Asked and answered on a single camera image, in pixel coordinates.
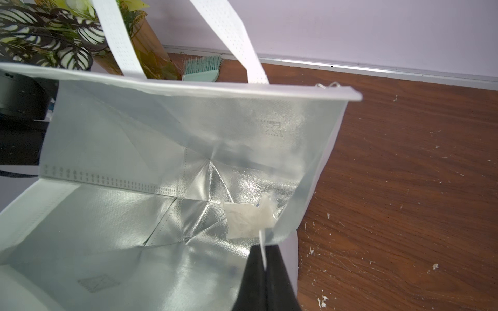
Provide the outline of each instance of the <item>baseboard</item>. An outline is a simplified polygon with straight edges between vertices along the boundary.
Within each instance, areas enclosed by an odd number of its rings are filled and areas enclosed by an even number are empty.
[[[211,49],[196,49],[182,46],[164,45],[166,52],[179,53],[196,56],[221,55],[225,59],[235,59],[233,54],[227,51],[211,50]],[[438,83],[445,85],[455,85],[460,87],[487,89],[498,91],[498,77],[486,77],[475,75],[462,75],[434,71],[420,71],[405,68],[380,68],[361,64],[347,63],[327,63],[314,60],[296,60],[285,59],[270,55],[260,55],[259,59],[264,64],[275,64],[283,66],[328,70],[345,72],[359,75],[386,77],[401,80],[421,81],[429,83]]]

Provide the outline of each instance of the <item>teal brush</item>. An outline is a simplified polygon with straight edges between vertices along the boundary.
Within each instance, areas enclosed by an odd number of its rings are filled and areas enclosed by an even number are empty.
[[[214,82],[220,74],[221,57],[208,56],[183,62],[183,81]]]

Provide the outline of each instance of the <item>lavender wall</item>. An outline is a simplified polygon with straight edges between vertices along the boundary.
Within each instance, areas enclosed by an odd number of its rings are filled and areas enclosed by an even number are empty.
[[[258,54],[498,77],[498,0],[229,0]],[[226,50],[188,0],[146,0],[163,44]]]

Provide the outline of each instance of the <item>black strap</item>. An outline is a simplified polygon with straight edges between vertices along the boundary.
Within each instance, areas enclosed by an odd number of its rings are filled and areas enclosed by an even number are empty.
[[[2,176],[2,177],[12,177],[12,178],[32,178],[32,177],[38,177],[38,175],[28,175],[28,174],[21,174],[21,173],[13,173],[13,172],[7,172],[7,171],[2,171],[2,170],[0,170],[0,176]]]
[[[265,247],[263,269],[259,245],[251,247],[239,295],[232,311],[301,311],[277,245]]]

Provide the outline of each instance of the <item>bag handle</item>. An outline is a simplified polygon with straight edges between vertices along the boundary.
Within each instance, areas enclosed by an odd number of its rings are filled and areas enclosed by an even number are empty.
[[[94,0],[93,7],[116,63],[127,77],[147,79],[126,31],[116,0]]]
[[[215,34],[240,61],[249,83],[269,84],[244,23],[228,0],[190,0]],[[146,79],[126,31],[116,0],[94,0],[93,6],[114,59],[125,76]]]
[[[269,84],[248,33],[228,0],[190,0],[218,38],[245,67],[249,83]]]

